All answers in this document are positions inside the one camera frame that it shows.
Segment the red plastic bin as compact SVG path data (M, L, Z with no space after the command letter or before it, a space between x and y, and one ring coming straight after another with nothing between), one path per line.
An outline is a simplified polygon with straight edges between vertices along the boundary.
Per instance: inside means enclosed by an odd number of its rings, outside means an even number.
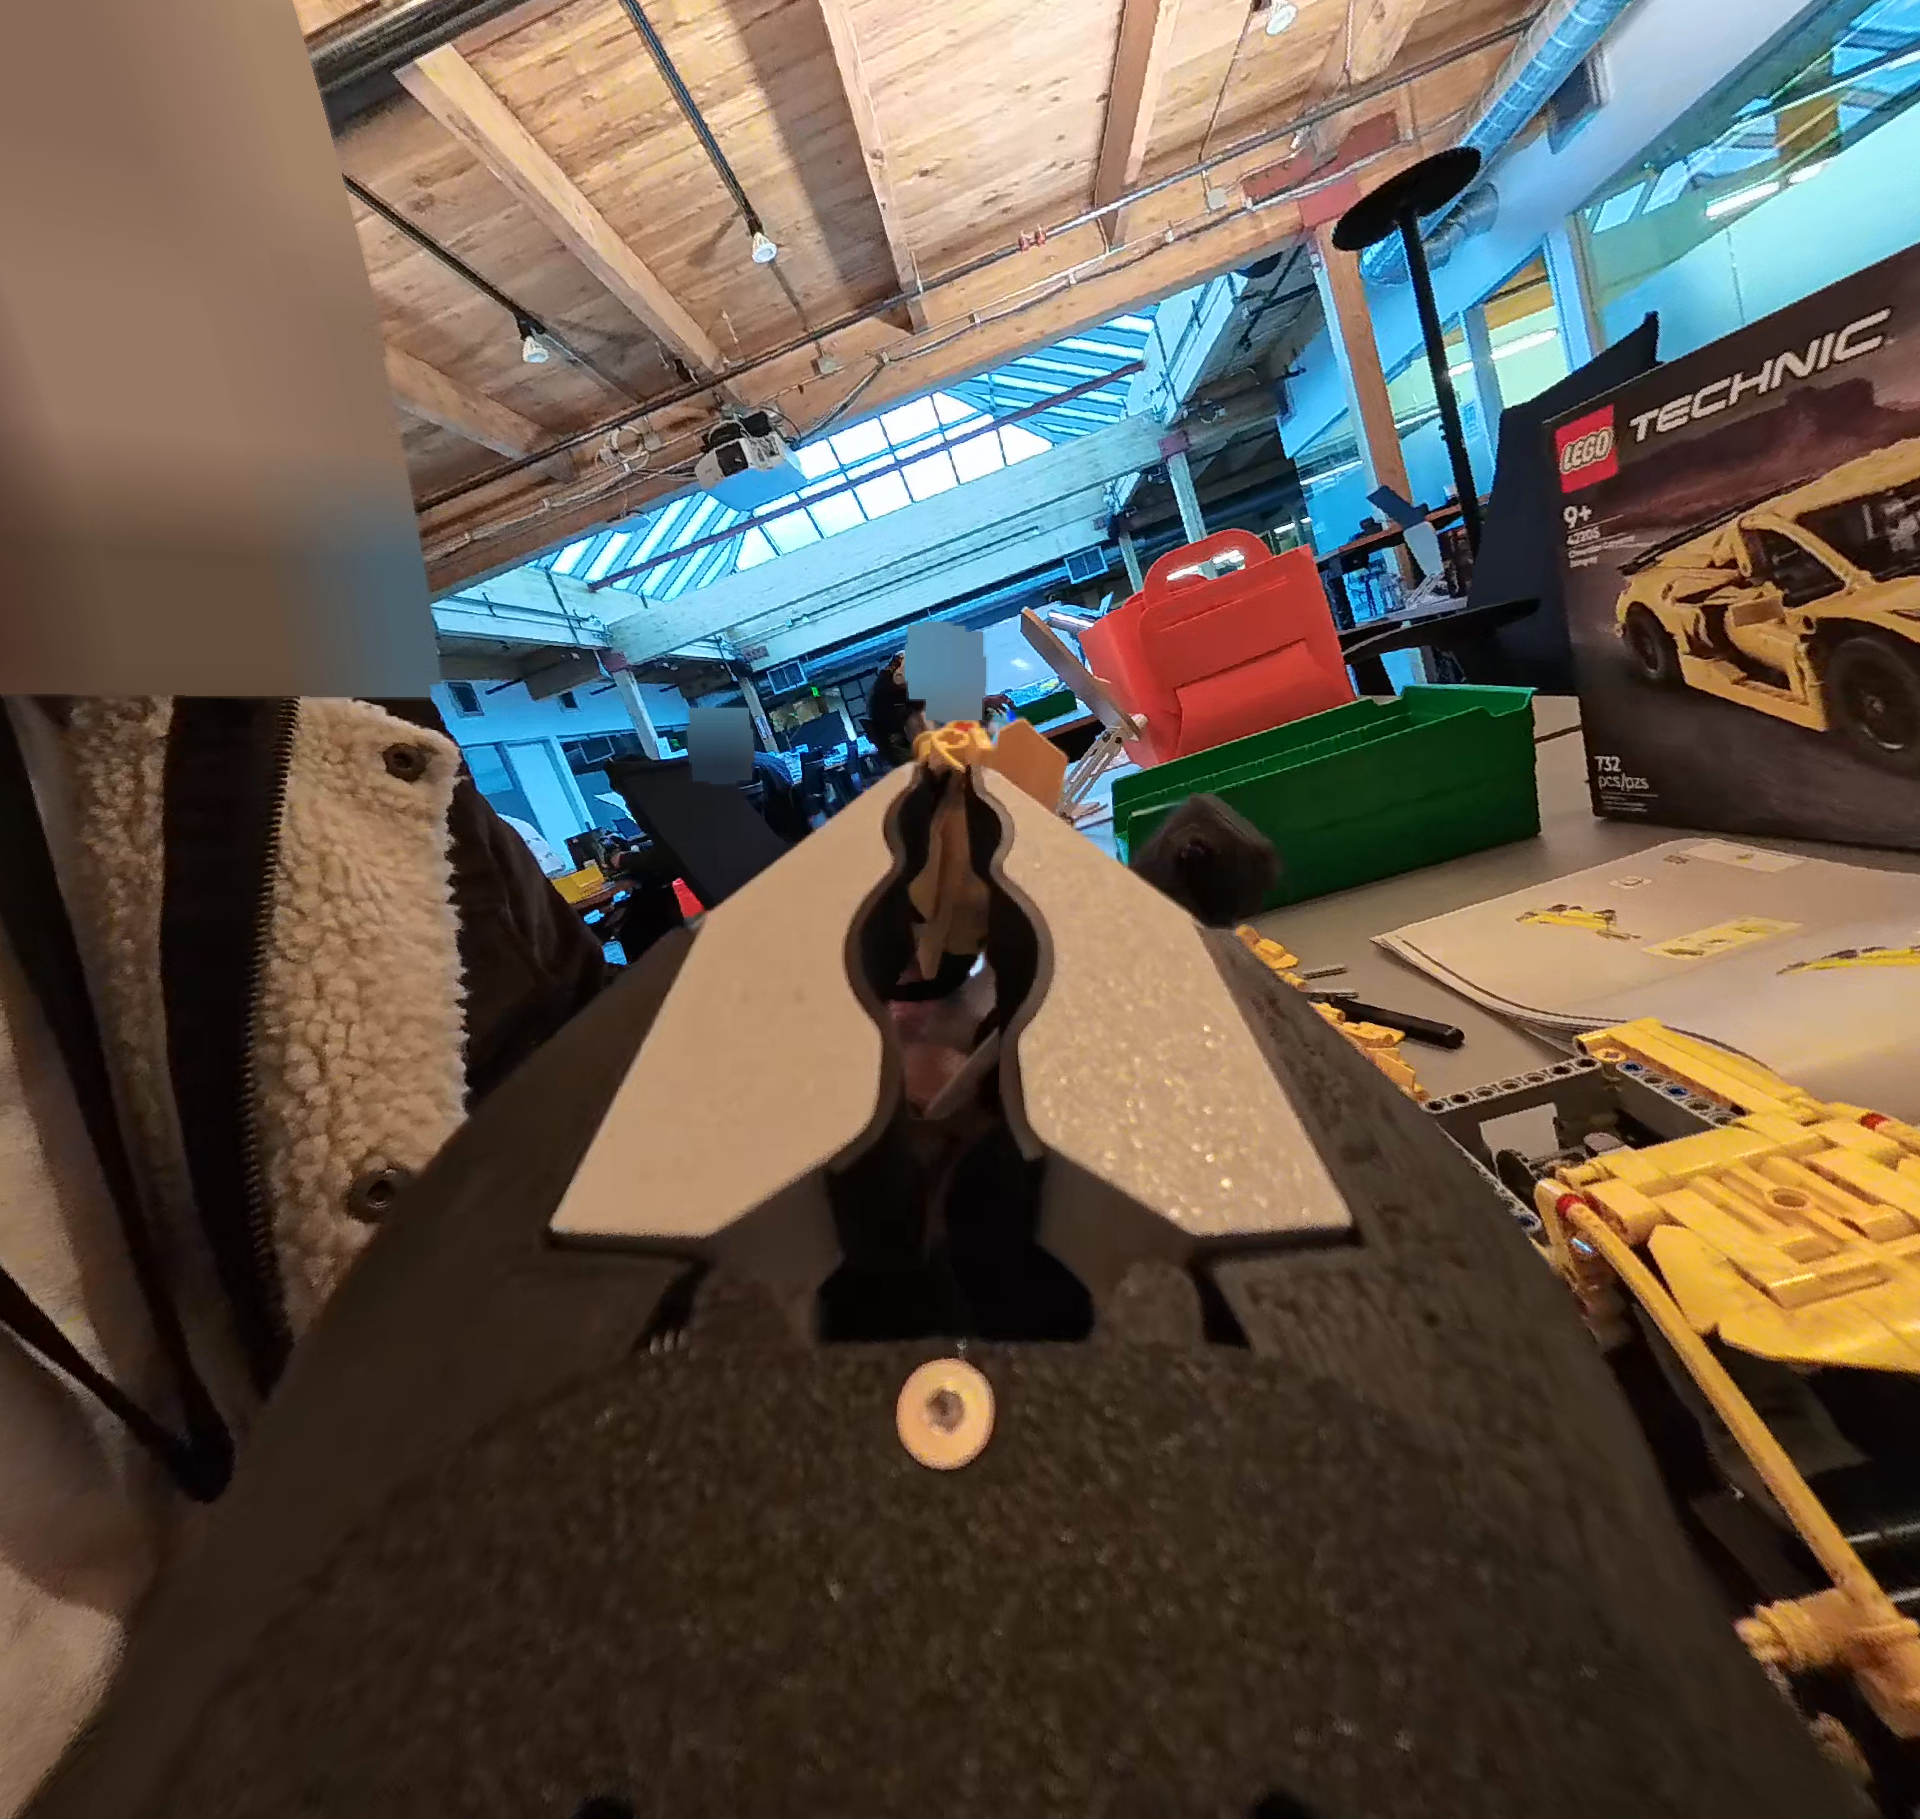
M1078 648L1139 722L1139 772L1357 702L1318 560L1248 532L1159 557Z

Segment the black office chair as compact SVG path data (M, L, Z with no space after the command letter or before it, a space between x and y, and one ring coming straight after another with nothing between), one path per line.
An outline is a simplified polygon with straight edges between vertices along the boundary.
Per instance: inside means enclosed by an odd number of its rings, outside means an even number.
M1485 505L1472 608L1531 599L1528 614L1475 629L1451 648L1467 684L1573 695L1564 608L1561 474L1554 431L1658 367L1658 314L1570 376L1499 414L1497 471Z

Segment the black floor lamp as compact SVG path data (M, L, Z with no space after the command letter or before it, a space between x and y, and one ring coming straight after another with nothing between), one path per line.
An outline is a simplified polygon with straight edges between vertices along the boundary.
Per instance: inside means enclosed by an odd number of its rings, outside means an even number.
M1381 182L1370 195L1359 197L1335 224L1332 247L1341 253L1359 253L1376 247L1390 237L1400 241L1405 265L1411 274L1415 320L1423 332L1423 355L1427 361L1427 376L1433 388L1436 417L1442 426L1442 447L1451 470L1451 501L1457 508L1457 525L1467 543L1470 563L1478 563L1482 543L1482 514L1478 490L1470 471L1470 455L1463 440L1463 423L1457 414L1457 395L1449 373L1449 349L1442 316L1430 291L1427 247L1423 238L1423 224L1445 212L1457 197L1475 182L1482 167L1482 152L1475 146L1451 146L1433 152L1405 167L1393 180Z

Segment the black fleece-lined jacket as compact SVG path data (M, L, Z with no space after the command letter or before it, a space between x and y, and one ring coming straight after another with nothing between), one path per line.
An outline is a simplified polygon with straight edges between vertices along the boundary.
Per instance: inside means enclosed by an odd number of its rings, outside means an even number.
M610 982L433 702L2 699L2 1813L469 1109Z

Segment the black car set box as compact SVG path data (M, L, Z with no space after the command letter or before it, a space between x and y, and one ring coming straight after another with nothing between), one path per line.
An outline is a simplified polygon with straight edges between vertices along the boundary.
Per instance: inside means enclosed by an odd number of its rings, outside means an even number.
M1916 247L1554 446L1596 818L1916 854Z

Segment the white ceiling device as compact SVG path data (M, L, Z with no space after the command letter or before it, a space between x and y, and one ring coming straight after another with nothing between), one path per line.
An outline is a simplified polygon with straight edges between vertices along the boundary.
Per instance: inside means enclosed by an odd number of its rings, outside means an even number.
M765 408L722 414L710 423L691 481L729 511L759 511L808 486L782 414Z

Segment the small yellow brick assembly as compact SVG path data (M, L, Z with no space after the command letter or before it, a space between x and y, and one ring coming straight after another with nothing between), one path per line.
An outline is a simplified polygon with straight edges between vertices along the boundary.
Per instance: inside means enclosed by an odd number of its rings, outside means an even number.
M972 768L996 751L983 722L928 729L916 763L940 784L922 875L908 883L919 917L889 1012L904 1048L904 1091L911 1114L959 1115L978 1096L978 1054L998 1029L996 969L983 962L989 900L972 866Z

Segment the black brick beam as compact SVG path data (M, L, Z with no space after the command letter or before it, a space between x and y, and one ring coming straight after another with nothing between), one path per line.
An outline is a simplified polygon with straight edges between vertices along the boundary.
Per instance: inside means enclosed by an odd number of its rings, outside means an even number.
M1309 996L1320 1008L1335 1014L1338 1024L1347 1024L1354 1029L1368 1026L1368 1029L1376 1029L1382 1035L1411 1038L1415 1045L1427 1045L1427 1048L1436 1048L1436 1051L1463 1051L1463 1033L1455 1024L1381 1008L1381 1006L1365 1002L1365 999L1359 999L1359 996L1354 996L1347 990L1315 990L1315 987L1309 987Z

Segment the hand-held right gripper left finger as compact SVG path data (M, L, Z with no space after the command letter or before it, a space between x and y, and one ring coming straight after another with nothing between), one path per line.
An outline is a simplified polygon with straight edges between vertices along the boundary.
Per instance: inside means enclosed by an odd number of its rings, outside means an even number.
M551 1208L557 1251L694 1261L801 1316L846 1266L923 1269L882 911L919 781L889 772L707 912Z

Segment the yellow brick car model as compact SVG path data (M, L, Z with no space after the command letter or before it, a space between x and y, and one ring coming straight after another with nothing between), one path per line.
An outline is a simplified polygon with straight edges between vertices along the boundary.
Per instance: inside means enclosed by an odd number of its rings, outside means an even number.
M1819 1729L1916 1759L1916 1129L1640 1018L1427 1099Z

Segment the green plastic bin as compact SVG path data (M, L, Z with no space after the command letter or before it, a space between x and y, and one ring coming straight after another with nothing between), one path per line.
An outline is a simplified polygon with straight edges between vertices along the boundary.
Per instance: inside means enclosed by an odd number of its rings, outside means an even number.
M1189 798L1223 801L1278 856L1260 911L1350 893L1542 832L1531 690L1420 684L1123 772L1114 841L1139 856Z

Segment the pile of yellow brick pieces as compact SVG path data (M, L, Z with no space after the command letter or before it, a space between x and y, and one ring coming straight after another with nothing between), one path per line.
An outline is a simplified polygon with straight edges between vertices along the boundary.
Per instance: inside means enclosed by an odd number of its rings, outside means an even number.
M1284 950L1283 944L1277 944L1277 939L1260 936L1254 927L1248 927L1248 924L1236 924L1236 927L1233 927L1233 939L1236 939L1241 947L1247 947L1247 953L1253 953L1253 954L1263 965L1263 969L1266 969L1266 972L1272 972L1283 985L1287 985L1287 987L1293 987L1293 990L1300 990L1300 993L1306 993L1306 996L1309 996L1309 987L1315 987L1315 990L1326 990L1326 987L1312 985L1312 982L1302 975L1300 962L1297 962L1297 954L1293 954L1293 953L1287 953L1287 950ZM1405 1055L1405 1038L1382 1035L1382 1033L1376 1033L1376 1029L1370 1029L1370 1026L1347 1026L1347 1024L1338 1024L1338 1018L1335 1018L1335 1014L1330 1014L1326 1008L1320 1008L1312 996L1309 996L1309 1006L1320 1014L1320 1021L1324 1021L1335 1035L1341 1035L1341 1038L1345 1038L1357 1054L1362 1054L1362 1055L1365 1055L1365 1058L1368 1058L1368 1063L1370 1063L1370 1064L1373 1064L1373 1069L1376 1069L1376 1070L1381 1070L1393 1087L1397 1087L1397 1088L1405 1091L1405 1099L1411 1099L1411 1102L1414 1102L1414 1105L1420 1105L1420 1106L1423 1106L1423 1105L1427 1105L1427 1099L1430 1099L1430 1096L1427 1096L1427 1088L1424 1088L1424 1082L1423 1082L1420 1070L1415 1070L1415 1069L1406 1063L1406 1055Z

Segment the open instruction booklet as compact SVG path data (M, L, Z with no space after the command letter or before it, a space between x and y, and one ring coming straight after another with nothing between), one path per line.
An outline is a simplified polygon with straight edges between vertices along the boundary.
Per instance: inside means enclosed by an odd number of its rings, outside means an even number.
M1916 957L1916 875L1687 836L1528 883L1373 947L1472 1006L1537 1033L1664 1018L1676 993L1730 990L1840 957Z

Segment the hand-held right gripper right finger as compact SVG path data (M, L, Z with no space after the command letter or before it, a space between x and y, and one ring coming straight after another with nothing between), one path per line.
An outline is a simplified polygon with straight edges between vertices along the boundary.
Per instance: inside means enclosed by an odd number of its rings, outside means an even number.
M1254 1331L1223 1269L1354 1215L1208 933L1007 780L968 784L1004 1155L968 1173L968 1327L1093 1331L1139 1270Z

